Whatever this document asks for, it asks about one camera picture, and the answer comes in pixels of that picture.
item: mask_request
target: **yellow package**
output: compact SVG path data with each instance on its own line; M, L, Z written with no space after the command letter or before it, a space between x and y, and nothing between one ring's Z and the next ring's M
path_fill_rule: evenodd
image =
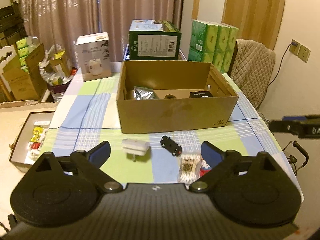
M33 129L33 137L31 138L31 142L40 142L41 134L43 133L43 128L37 126Z
M62 58L63 54L64 54L64 51L61 51L61 52L58 52L57 54L54 54L54 59Z

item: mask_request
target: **small round object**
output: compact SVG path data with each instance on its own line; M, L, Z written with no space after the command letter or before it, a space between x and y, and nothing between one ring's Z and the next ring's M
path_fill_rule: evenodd
M196 190L204 190L208 187L208 184L204 181L196 181L191 184L191 187L193 187Z
M109 181L104 184L104 187L108 190L116 190L120 187L120 184L115 181Z
M166 95L164 99L173 99L176 98L174 95Z

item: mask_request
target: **power outlet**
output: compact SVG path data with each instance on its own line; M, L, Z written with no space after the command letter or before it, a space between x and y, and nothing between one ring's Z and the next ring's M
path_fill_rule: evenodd
M289 48L289 51L292 53L292 54L294 54L294 55L298 55L298 52L299 52L299 49L300 49L300 46L301 46L301 44L299 43L299 42L297 42L297 41L295 41L295 40L292 40L292 42L295 42L295 43L297 43L297 46L294 46L294 45L290 45L290 48Z
M298 58L307 63L309 55L310 55L310 49L307 47L301 45L298 53Z

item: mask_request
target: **open cardboard box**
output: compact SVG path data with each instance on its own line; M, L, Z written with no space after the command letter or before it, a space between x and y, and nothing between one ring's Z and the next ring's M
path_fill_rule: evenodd
M124 61L117 106L122 133L195 130L226 125L238 95L211 64L193 61ZM153 89L159 99L135 100L133 87ZM211 98L189 98L209 90ZM166 95L176 98L164 99Z
M9 57L3 68L3 76L7 80L16 100L41 100L47 87L40 75L38 64L43 60L44 46L40 44L27 57L26 64L29 73L21 69L18 56Z
M22 172L27 172L33 162L27 158L27 146L33 136L34 123L36 121L51 121L54 111L30 113L21 128L21 131L14 142L10 153L9 161L12 162Z

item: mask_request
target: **blue and green tablecloth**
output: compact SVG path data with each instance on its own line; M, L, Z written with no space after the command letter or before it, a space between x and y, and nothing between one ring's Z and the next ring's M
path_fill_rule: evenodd
M110 78L83 82L79 70L58 105L42 152L66 156L77 149L89 150L106 140L111 145L111 156L101 170L121 183L164 183L177 181L179 166L177 158L161 147L163 135L181 144L184 151L199 150L203 141L209 141L222 150L234 149L242 155L255 156L259 151L267 151L301 191L284 153L264 121L229 76L224 74L224 77L239 95L225 127L122 134L116 108L119 73ZM151 150L133 162L121 149L124 138L149 141Z

